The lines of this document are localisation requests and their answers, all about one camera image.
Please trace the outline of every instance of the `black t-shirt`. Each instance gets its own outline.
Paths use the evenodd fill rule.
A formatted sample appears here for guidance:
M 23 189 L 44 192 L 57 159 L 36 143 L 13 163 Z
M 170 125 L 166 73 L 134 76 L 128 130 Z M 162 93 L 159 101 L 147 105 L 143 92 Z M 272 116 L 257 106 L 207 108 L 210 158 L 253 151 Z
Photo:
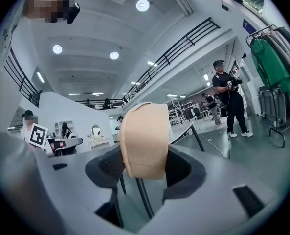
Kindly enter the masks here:
M 232 81 L 232 76 L 226 72 L 223 72 L 223 74 L 215 73 L 215 75 L 212 78 L 212 84 L 213 87 L 226 87 L 227 82 Z M 237 91 L 226 91 L 223 93 L 219 93 L 221 97 L 221 102 L 223 104 L 228 104 L 228 99 L 233 96 L 240 96 L 240 94 Z
M 207 103 L 211 103 L 211 102 L 214 101 L 214 98 L 213 98 L 213 96 L 207 96 L 207 97 L 205 98 L 205 101 L 206 101 Z M 214 107 L 216 107 L 216 104 L 215 104 L 215 103 L 208 105 L 208 108 L 209 108 L 209 109 L 212 109 L 212 108 L 214 108 Z

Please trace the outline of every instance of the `black pants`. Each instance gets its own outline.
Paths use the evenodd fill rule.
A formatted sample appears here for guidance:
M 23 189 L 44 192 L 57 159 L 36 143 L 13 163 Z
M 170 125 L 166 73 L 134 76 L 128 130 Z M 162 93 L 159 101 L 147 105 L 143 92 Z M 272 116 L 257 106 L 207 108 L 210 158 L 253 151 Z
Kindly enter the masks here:
M 229 132 L 233 131 L 234 117 L 238 120 L 238 123 L 241 127 L 242 132 L 247 131 L 244 117 L 244 102 L 242 96 L 239 94 L 234 95 L 230 98 L 229 104 L 227 107 L 228 117 L 227 117 L 227 129 Z

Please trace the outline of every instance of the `ceiling light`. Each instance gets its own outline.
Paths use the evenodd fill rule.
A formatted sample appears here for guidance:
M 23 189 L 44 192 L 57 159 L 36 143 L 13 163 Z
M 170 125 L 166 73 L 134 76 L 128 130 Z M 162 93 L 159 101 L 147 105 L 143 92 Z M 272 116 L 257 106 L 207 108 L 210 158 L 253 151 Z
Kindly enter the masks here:
M 113 60 L 115 60 L 115 59 L 117 59 L 119 57 L 119 53 L 117 53 L 117 52 L 111 52 L 110 53 L 110 58 L 111 59 L 113 59 Z
M 155 65 L 155 67 L 158 66 L 157 64 L 155 64 L 155 63 L 153 63 L 153 62 L 150 62 L 150 61 L 148 61 L 147 64 L 149 64 L 149 65 Z
M 44 83 L 45 81 L 43 80 L 42 75 L 41 75 L 39 72 L 37 73 L 37 75 L 38 75 L 39 80 L 40 80 L 42 83 Z
M 149 9 L 149 2 L 147 0 L 139 0 L 136 4 L 137 10 L 143 12 Z
M 53 52 L 55 52 L 56 54 L 60 54 L 62 52 L 62 47 L 60 45 L 55 45 L 52 48 Z

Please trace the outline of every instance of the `sign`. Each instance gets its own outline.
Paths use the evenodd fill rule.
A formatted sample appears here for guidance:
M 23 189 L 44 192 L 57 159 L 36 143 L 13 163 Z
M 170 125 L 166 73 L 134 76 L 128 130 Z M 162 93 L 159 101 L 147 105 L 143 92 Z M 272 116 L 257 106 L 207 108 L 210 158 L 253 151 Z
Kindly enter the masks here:
M 38 124 L 33 124 L 28 142 L 44 150 L 48 129 Z
M 243 28 L 249 33 L 255 33 L 257 30 L 250 24 L 248 23 L 245 19 L 243 21 Z

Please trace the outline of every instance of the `white sneaker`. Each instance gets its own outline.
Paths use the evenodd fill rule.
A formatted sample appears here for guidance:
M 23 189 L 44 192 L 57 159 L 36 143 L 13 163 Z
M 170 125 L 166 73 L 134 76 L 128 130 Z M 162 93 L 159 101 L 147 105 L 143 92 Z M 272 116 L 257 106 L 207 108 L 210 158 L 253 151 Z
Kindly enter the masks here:
M 253 133 L 250 131 L 247 131 L 247 132 L 242 132 L 241 135 L 246 136 L 246 137 L 251 137 L 253 135 Z
M 235 137 L 237 137 L 237 134 L 235 133 L 235 132 L 229 132 L 228 133 L 228 135 L 230 136 L 230 137 L 232 137 L 232 138 L 235 138 Z

